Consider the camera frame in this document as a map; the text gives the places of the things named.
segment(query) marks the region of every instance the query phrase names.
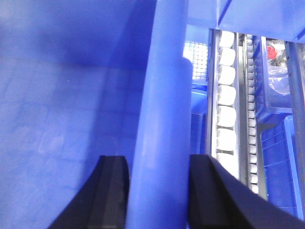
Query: red object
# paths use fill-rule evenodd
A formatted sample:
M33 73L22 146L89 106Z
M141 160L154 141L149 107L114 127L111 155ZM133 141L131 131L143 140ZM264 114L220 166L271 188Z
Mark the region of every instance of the red object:
M268 59L269 60L274 60L277 55L277 51L274 47L267 46L267 52L268 52Z

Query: white roller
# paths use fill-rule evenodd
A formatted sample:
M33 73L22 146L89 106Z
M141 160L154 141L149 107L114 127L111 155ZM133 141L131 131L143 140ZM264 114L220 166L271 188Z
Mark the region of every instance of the white roller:
M257 177L257 175L251 174L251 175L250 175L250 182L251 182L252 184L257 184L257 182L258 182L258 177Z
M255 119L249 118L249 126L250 126L250 127L255 127L255 126L256 126L256 121L255 121Z
M254 87L248 87L248 94L255 94Z
M253 46L252 45L247 45L247 51L248 52L253 52Z
M249 135L251 135L251 136L256 135L256 129L254 127L249 127Z
M254 67L251 66L251 65L247 66L247 71L248 71L249 73L253 73Z
M247 52L247 58L251 59L253 57L253 52Z
M252 95L252 94L248 95L248 102L251 102L251 103L254 102L254 95Z
M256 138L253 136L249 136L249 144L255 145L256 144Z
M252 184L251 184L251 190L252 190L255 194L258 194L258 186L257 186L257 185L252 185Z
M249 111L249 118L255 118L255 113L254 111Z
M231 48L234 43L234 33L221 31L219 47Z
M254 80L248 80L248 87L254 87Z
M252 39L247 39L247 45L252 45L252 44L253 44Z
M216 160L230 173L234 174L235 168L235 157L231 154L217 153Z
M256 146L250 146L249 147L249 153L250 154L256 154Z
M248 110L254 111L255 104L254 103L248 103Z
M230 48L220 48L219 64L232 66L235 60L235 50Z
M250 164L250 173L257 173L257 165Z
M236 120L236 111L229 106L218 106L217 108L217 125L223 127L232 127Z
M250 163L255 164L257 162L257 156L255 154L250 154Z
M235 68L220 65L218 68L218 83L223 85L233 84L235 79Z
M231 106L236 97L236 90L227 85L218 86L218 104Z
M254 73L248 73L248 80L254 79Z
M236 148L236 133L233 130L217 129L217 149L233 151Z
M253 65L253 59L247 59L247 65Z

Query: blue plastic tray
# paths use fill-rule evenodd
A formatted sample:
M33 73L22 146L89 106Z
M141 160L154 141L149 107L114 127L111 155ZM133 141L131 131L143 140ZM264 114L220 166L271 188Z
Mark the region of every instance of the blue plastic tray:
M303 220L296 170L293 117L261 134L268 201Z
M292 114L291 96L281 95L269 86L265 37L253 37L255 61L255 108L259 123L280 123Z

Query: plastic bag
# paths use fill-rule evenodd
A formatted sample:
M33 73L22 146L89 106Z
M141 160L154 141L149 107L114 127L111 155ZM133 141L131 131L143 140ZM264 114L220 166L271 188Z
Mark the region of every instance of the plastic bag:
M268 40L269 86L281 95L289 95L288 69L284 41Z

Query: blue storage crate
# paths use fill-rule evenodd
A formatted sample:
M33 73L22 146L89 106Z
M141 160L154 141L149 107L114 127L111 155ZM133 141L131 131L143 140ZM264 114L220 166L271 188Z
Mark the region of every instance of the blue storage crate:
M268 201L303 220L293 117L261 134Z
M190 153L202 153L205 139L205 114L207 110L207 92L192 89L192 116Z
M269 85L265 37L253 37L255 61L255 109L259 123L278 124L292 114L291 95L281 95Z

